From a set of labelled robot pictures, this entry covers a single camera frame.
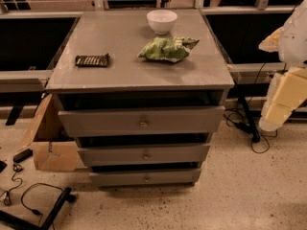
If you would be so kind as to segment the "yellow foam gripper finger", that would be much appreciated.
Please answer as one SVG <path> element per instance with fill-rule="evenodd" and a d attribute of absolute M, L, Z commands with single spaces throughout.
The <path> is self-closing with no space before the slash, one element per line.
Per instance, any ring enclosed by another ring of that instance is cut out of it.
<path fill-rule="evenodd" d="M 307 69 L 292 67 L 283 74 L 273 100 L 284 108 L 284 124 L 292 112 L 307 100 Z"/>

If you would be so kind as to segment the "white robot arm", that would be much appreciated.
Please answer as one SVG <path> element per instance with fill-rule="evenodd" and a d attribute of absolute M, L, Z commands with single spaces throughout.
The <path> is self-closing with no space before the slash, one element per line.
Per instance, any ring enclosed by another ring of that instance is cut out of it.
<path fill-rule="evenodd" d="M 274 74 L 261 111 L 260 128 L 275 131 L 307 100 L 307 0 L 259 48 L 277 52 L 288 67 L 286 73 Z"/>

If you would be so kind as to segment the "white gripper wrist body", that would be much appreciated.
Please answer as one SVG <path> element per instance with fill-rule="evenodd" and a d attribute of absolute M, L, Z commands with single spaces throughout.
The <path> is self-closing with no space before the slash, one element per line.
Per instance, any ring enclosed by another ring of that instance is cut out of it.
<path fill-rule="evenodd" d="M 282 75 L 275 73 L 271 79 L 267 92 L 267 99 L 263 104 L 259 126 L 264 131 L 275 131 L 283 124 L 284 108 L 273 100 L 282 80 Z"/>

